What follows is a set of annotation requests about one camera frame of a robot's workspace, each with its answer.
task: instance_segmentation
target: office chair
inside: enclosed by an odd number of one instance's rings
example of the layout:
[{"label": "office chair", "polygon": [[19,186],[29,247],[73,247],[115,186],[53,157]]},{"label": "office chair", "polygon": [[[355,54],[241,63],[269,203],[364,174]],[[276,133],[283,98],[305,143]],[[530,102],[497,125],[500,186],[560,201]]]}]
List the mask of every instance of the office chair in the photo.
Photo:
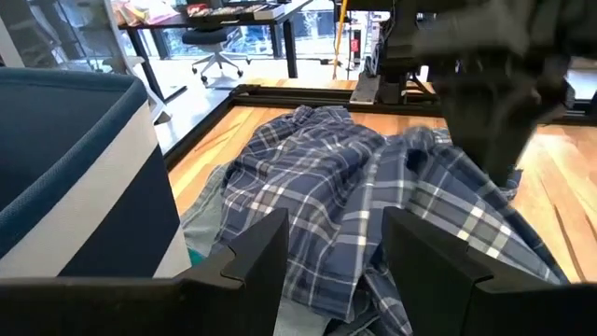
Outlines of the office chair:
[{"label": "office chair", "polygon": [[227,28],[215,28],[211,30],[200,30],[194,29],[187,31],[183,34],[182,40],[183,43],[186,45],[196,46],[200,49],[203,49],[208,52],[212,52],[213,54],[203,59],[200,59],[191,65],[191,70],[193,74],[197,74],[197,68],[195,65],[200,63],[207,63],[203,70],[201,70],[201,81],[203,83],[207,82],[207,77],[205,76],[205,71],[209,69],[212,65],[217,63],[220,69],[222,68],[222,63],[230,64],[236,68],[236,73],[239,77],[243,76],[243,70],[241,70],[238,65],[232,62],[229,57],[233,56],[243,56],[247,62],[247,64],[251,63],[247,55],[235,53],[235,52],[225,52],[223,44],[224,42],[228,41],[229,30]]}]

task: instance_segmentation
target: wooden table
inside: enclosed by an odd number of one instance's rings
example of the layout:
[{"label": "wooden table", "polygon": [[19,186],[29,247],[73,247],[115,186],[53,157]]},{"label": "wooden table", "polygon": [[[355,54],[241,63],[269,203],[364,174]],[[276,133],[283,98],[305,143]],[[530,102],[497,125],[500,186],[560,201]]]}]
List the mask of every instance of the wooden table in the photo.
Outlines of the wooden table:
[{"label": "wooden table", "polygon": [[[355,81],[313,83],[301,79],[256,79],[253,84],[352,89]],[[170,172],[178,212],[187,210],[212,169],[233,160],[255,128],[287,109],[232,109]],[[443,119],[353,113],[356,122],[379,133],[409,126],[445,127]],[[544,126],[526,148],[513,206],[531,223],[573,282],[597,281],[597,128]]]}]

